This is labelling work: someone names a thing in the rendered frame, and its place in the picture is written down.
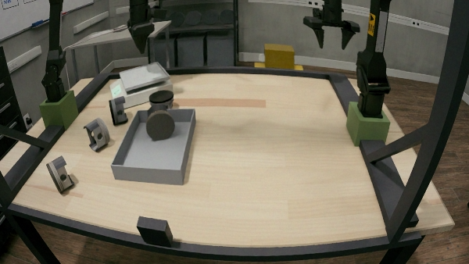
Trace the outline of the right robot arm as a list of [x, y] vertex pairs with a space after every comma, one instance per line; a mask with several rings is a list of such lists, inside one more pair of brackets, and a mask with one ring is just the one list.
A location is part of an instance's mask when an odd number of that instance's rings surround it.
[[357, 106], [365, 118], [383, 119], [384, 97], [391, 91], [383, 56], [390, 1], [371, 0], [367, 45], [357, 54], [356, 78], [361, 92]]

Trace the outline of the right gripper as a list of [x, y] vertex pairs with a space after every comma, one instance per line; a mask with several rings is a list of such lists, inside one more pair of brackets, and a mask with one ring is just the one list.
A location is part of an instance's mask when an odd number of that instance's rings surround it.
[[344, 12], [344, 9], [342, 9], [341, 5], [324, 3], [322, 8], [324, 8], [324, 20], [312, 16], [305, 16], [303, 18], [303, 24], [313, 29], [320, 48], [323, 48], [324, 45], [324, 30], [322, 26], [343, 27], [341, 28], [342, 50], [345, 50], [352, 36], [356, 34], [355, 32], [360, 32], [359, 24], [349, 20], [342, 21], [342, 12]]

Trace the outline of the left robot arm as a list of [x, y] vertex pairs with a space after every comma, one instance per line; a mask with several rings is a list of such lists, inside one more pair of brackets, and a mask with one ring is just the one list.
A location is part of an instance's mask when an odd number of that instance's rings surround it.
[[[129, 6], [146, 2], [148, 0], [129, 0]], [[41, 82], [47, 95], [45, 103], [59, 102], [67, 94], [64, 91], [62, 78], [59, 78], [66, 63], [66, 51], [61, 48], [63, 0], [49, 0], [49, 4], [49, 50], [45, 68], [46, 74]], [[166, 11], [165, 9], [159, 9], [157, 5], [150, 9], [149, 5], [147, 20], [152, 18], [164, 20]]]

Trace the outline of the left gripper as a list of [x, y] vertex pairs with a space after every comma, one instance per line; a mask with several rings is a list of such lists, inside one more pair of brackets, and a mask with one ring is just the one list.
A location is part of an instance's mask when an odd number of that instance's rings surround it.
[[144, 54], [147, 37], [155, 30], [154, 24], [147, 20], [149, 5], [146, 2], [129, 7], [130, 19], [127, 21], [127, 28], [131, 27], [128, 31], [132, 35], [131, 37], [139, 52]]

